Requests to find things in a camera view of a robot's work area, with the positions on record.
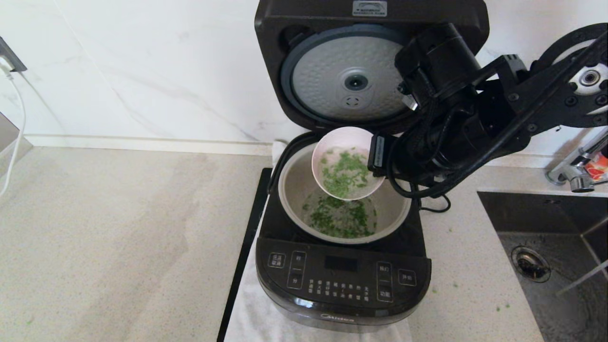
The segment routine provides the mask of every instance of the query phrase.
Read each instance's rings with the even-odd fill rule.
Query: red package
[[[587,172],[589,172],[589,175],[591,175],[594,181],[601,181],[607,177],[608,158],[601,153],[597,153],[595,157],[585,165],[585,169],[587,169]]]

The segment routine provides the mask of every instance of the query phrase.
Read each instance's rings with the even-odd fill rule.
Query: backsplash
[[[608,2],[486,1],[481,65],[518,53],[527,65],[563,34],[608,21]],[[304,129],[283,114],[254,32],[255,0],[2,0],[0,35],[44,99],[16,77],[26,134],[271,142]],[[9,85],[0,108],[20,122]],[[527,154],[567,154],[592,137],[564,127]]]

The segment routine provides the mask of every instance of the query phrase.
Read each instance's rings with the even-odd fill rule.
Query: control panel
[[[417,297],[428,286],[430,260],[260,238],[258,260],[294,296],[359,307],[387,307]]]

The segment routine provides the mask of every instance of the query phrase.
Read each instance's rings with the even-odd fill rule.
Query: screw
[[[593,118],[593,122],[596,125],[601,125],[604,122],[604,117],[602,115],[598,115],[596,117]]]
[[[602,95],[596,97],[595,98],[595,103],[598,106],[603,106],[603,105],[607,104],[608,103],[608,96],[602,94]]]
[[[575,106],[578,103],[578,99],[576,98],[576,96],[566,97],[566,100],[564,101],[564,103],[568,107],[572,107],[572,106]]]
[[[576,32],[576,33],[574,34],[574,36],[572,37],[572,40],[573,40],[575,43],[580,43],[580,42],[582,42],[582,41],[584,41],[584,40],[585,40],[585,34],[584,34],[584,33],[582,33],[582,32]]]

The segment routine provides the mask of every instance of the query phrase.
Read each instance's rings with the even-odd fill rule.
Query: power cord
[[[446,207],[443,209],[433,209],[433,208],[427,208],[427,207],[420,207],[420,210],[426,210],[426,211],[430,211],[430,212],[436,212],[436,213],[442,213],[442,212],[446,212],[448,210],[450,210],[450,208],[452,207],[452,202],[450,201],[450,199],[446,196],[446,195],[441,195],[441,197],[443,197],[444,200],[446,200]]]
[[[23,132],[26,130],[26,106],[23,103],[23,98],[21,97],[21,93],[19,92],[19,88],[13,81],[13,76],[11,75],[11,70],[13,70],[13,65],[9,60],[0,55],[0,71],[4,74],[7,80],[9,80],[10,84],[13,86],[15,90],[15,94],[17,94],[17,98],[19,99],[19,105],[21,106],[21,113],[23,115],[23,122],[21,125],[21,129],[19,130],[19,135],[17,135],[17,142],[15,143],[15,149],[13,150],[13,156],[10,158],[9,168],[6,172],[6,180],[4,181],[4,187],[2,191],[0,191],[0,197],[2,197],[6,190],[9,188],[10,184],[10,175],[13,172],[13,166],[15,165],[15,161],[17,160],[17,154],[19,153],[19,145],[21,144],[21,139],[23,138]]]

